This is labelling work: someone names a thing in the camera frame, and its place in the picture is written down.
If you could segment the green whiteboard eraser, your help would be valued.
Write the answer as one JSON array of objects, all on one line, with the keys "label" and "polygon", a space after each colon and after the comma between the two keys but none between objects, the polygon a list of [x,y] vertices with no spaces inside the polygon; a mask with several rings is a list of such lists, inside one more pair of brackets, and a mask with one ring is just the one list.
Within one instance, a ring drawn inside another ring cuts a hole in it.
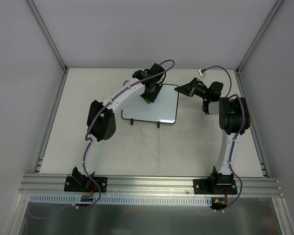
[{"label": "green whiteboard eraser", "polygon": [[150,103],[153,103],[153,102],[154,102],[154,101],[149,100],[149,99],[147,99],[147,98],[144,98],[144,101],[145,101],[147,104],[150,104]]}]

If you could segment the white whiteboard black frame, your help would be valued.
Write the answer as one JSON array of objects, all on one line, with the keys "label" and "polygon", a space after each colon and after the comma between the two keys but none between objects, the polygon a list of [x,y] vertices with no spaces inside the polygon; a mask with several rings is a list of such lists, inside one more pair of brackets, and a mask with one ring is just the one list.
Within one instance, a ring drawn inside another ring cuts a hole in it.
[{"label": "white whiteboard black frame", "polygon": [[121,112],[125,120],[154,122],[157,124],[175,124],[179,93],[176,85],[164,84],[153,103],[147,103],[138,97],[129,101]]}]

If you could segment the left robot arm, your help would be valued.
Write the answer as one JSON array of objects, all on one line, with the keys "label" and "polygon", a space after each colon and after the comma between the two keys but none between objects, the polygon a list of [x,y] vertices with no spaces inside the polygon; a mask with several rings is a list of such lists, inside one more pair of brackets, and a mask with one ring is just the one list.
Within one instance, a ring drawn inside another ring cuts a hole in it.
[{"label": "left robot arm", "polygon": [[87,117],[87,146],[81,162],[67,176],[64,191],[94,192],[102,191],[99,180],[95,179],[96,164],[100,156],[100,145],[109,140],[115,133],[116,112],[137,97],[154,95],[160,90],[158,82],[164,78],[166,70],[155,63],[150,69],[137,70],[123,87],[103,102],[97,100],[90,105]]}]

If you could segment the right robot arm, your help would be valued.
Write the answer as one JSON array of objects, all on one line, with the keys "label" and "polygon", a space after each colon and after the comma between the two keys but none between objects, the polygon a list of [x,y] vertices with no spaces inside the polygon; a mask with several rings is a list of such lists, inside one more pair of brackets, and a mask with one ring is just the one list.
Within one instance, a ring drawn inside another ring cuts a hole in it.
[{"label": "right robot arm", "polygon": [[238,95],[221,97],[223,84],[213,82],[205,86],[198,78],[175,88],[185,96],[203,99],[202,110],[207,115],[218,115],[222,130],[220,153],[212,173],[207,179],[194,179],[194,194],[236,195],[237,186],[234,162],[240,140],[250,127],[250,115],[246,100]]}]

